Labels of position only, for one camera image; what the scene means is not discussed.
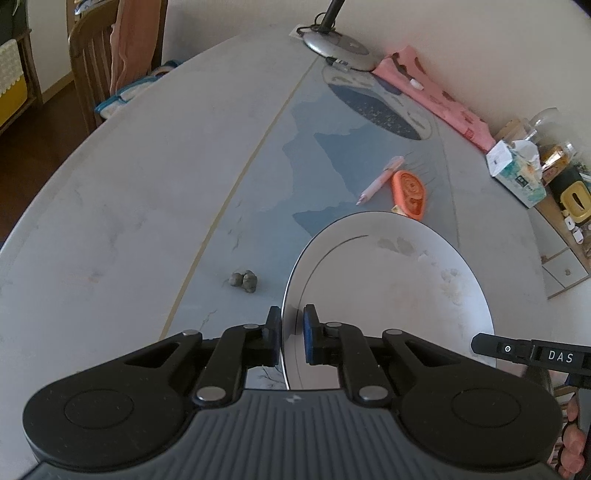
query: pink bag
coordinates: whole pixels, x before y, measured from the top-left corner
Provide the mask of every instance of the pink bag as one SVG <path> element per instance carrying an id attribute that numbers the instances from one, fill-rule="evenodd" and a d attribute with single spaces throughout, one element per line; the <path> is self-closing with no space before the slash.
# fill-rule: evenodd
<path id="1" fill-rule="evenodd" d="M 417 52 L 412 47 L 405 47 L 383 59 L 373 74 L 402 90 L 410 98 L 445 120 L 484 153 L 496 144 L 484 120 L 456 102 L 439 85 L 429 79 L 418 61 Z"/>

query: white plate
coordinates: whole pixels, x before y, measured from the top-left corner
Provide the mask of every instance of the white plate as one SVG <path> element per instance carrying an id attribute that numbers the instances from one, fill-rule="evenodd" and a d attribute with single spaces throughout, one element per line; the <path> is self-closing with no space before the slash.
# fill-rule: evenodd
<path id="1" fill-rule="evenodd" d="M 296 390 L 338 388 L 336 368 L 306 363 L 301 330 L 309 303 L 321 323 L 350 323 L 376 337 L 398 328 L 495 366 L 470 348 L 477 333 L 494 333 L 472 271 L 440 235 L 410 218 L 342 218 L 310 241 L 291 273 L 282 306 L 285 381 Z"/>

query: white wall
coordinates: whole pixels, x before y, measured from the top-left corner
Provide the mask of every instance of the white wall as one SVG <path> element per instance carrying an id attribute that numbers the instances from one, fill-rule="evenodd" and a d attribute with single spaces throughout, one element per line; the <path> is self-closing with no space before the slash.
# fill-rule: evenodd
<path id="1" fill-rule="evenodd" d="M 70 71 L 66 0 L 28 0 L 33 60 L 41 91 Z"/>
<path id="2" fill-rule="evenodd" d="M 591 280 L 556 295 L 549 301 L 559 329 L 554 341 L 591 345 Z"/>
<path id="3" fill-rule="evenodd" d="M 238 33 L 308 23 L 329 0 L 169 0 L 165 59 Z M 591 137 L 591 20 L 571 0 L 347 0 L 337 29 L 376 52 L 414 46 L 427 73 L 496 133 L 557 106 Z"/>

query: pink towel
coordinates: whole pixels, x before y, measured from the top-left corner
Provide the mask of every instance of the pink towel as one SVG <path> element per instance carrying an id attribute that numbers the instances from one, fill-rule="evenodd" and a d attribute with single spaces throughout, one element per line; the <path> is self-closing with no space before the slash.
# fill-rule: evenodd
<path id="1" fill-rule="evenodd" d="M 162 0 L 119 0 L 111 34 L 111 95 L 151 70 Z"/>
<path id="2" fill-rule="evenodd" d="M 456 102 L 439 85 L 431 81 L 418 61 L 417 52 L 412 47 L 405 47 L 383 59 L 373 74 L 402 90 L 410 98 L 445 120 L 483 152 L 487 153 L 496 144 L 484 120 Z M 423 89 L 419 90 L 412 86 L 412 79 L 418 81 Z"/>

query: lamp base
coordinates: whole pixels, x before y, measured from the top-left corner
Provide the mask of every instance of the lamp base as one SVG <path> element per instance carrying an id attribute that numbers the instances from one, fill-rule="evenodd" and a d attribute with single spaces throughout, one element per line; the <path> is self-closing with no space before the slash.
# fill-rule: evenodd
<path id="1" fill-rule="evenodd" d="M 377 59 L 361 43 L 347 35 L 332 31 L 319 33 L 306 32 L 303 35 L 304 43 L 322 57 L 334 57 L 347 62 L 353 70 L 370 72 L 378 66 Z"/>

